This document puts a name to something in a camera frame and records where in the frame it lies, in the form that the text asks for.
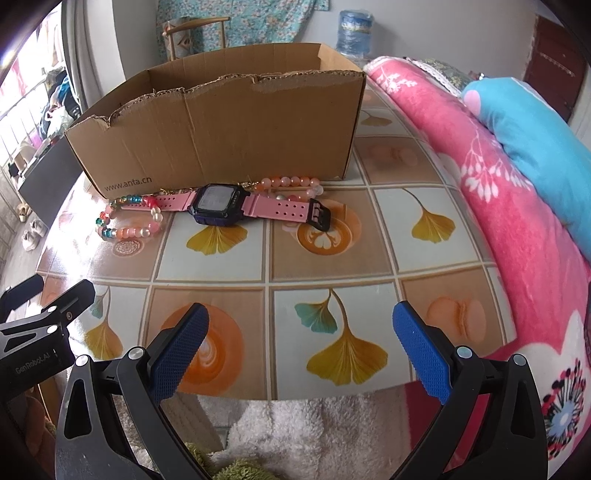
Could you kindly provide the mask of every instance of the sneaker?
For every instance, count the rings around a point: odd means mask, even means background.
[[[47,233],[47,227],[45,223],[39,220],[39,218],[35,218],[30,223],[31,231],[36,233],[39,236],[45,236]]]
[[[25,249],[25,252],[35,250],[38,244],[39,237],[29,230],[25,230],[22,235],[22,247]]]

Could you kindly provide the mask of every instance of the fabric cloth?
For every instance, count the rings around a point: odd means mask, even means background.
[[[162,24],[173,18],[230,17],[224,24],[226,46],[239,47],[292,42],[314,10],[328,9],[329,0],[160,0],[156,14],[158,51],[166,61]],[[218,24],[195,28],[191,34],[195,53],[220,48]]]
[[[484,79],[462,96],[591,260],[591,152],[524,82]]]
[[[472,82],[468,75],[443,61],[435,59],[414,60],[408,57],[405,59],[435,78],[454,97],[461,97],[462,90]]]
[[[589,426],[591,371],[583,324],[589,265],[533,185],[461,102],[406,61],[381,57],[365,70],[446,162],[492,247],[517,339],[489,357],[506,360],[516,352],[527,357],[544,413],[550,476]],[[415,444],[437,400],[417,384],[406,385],[406,396]],[[459,461],[469,451],[480,417],[472,420],[456,451]]]

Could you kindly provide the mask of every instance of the pink blanket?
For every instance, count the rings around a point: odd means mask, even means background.
[[[516,352],[527,357],[544,413],[550,476],[591,421],[591,392],[586,390],[591,371],[583,324],[589,266],[495,137],[458,99],[405,60],[381,57],[366,71],[420,130],[416,134],[437,151],[491,245],[517,339],[490,358],[506,360]],[[415,444],[439,405],[416,383],[406,389]],[[465,458],[478,429],[479,418],[472,420],[456,462]]]

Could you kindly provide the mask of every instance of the wooden chair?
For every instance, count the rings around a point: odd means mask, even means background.
[[[168,42],[170,43],[171,59],[176,60],[176,55],[174,54],[173,33],[182,32],[184,30],[191,30],[193,28],[198,27],[204,27],[205,25],[210,25],[213,23],[220,24],[220,44],[222,48],[226,48],[226,32],[224,30],[223,23],[228,22],[229,20],[230,17],[196,18],[195,20],[189,20],[188,22],[182,23],[176,27],[170,28],[169,30],[163,32],[162,36],[165,39],[168,38]]]

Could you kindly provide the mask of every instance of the blue pillow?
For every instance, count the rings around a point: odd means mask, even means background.
[[[591,152],[524,82],[479,80],[462,98],[591,261]]]

